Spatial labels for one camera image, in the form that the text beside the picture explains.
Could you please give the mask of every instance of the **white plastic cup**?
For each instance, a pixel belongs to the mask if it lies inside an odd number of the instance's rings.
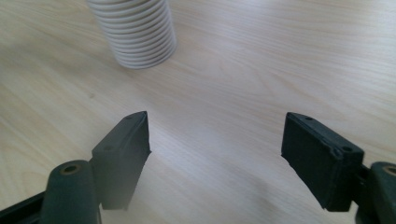
[[[167,0],[87,0],[118,63],[142,69],[168,59],[177,40]]]

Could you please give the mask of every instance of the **light wood surface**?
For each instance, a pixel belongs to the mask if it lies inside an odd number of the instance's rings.
[[[115,61],[83,0],[0,2],[0,209],[148,111],[130,209],[104,223],[354,223],[280,157],[288,111],[396,162],[396,2],[170,0],[177,51]]]

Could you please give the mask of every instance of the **white cup stack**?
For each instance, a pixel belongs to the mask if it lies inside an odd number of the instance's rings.
[[[87,0],[119,64],[133,69],[162,63],[176,49],[166,0]]]

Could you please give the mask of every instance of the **wooden table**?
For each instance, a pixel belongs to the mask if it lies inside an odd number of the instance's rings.
[[[396,162],[395,1],[170,0],[177,51],[117,64],[83,0],[0,2],[0,209],[147,110],[153,153],[104,223],[354,223],[280,157],[288,111]]]

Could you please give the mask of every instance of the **screw hole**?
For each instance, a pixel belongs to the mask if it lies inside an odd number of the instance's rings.
[[[351,147],[343,147],[343,150],[344,150],[345,152],[351,152],[351,151],[353,151],[353,149],[352,149]]]
[[[384,166],[384,171],[390,175],[396,176],[396,166]]]
[[[64,167],[61,170],[61,175],[72,175],[72,174],[75,174],[75,173],[77,173],[79,171],[80,168],[81,168],[81,166],[78,165],[78,164],[68,165],[68,166]]]

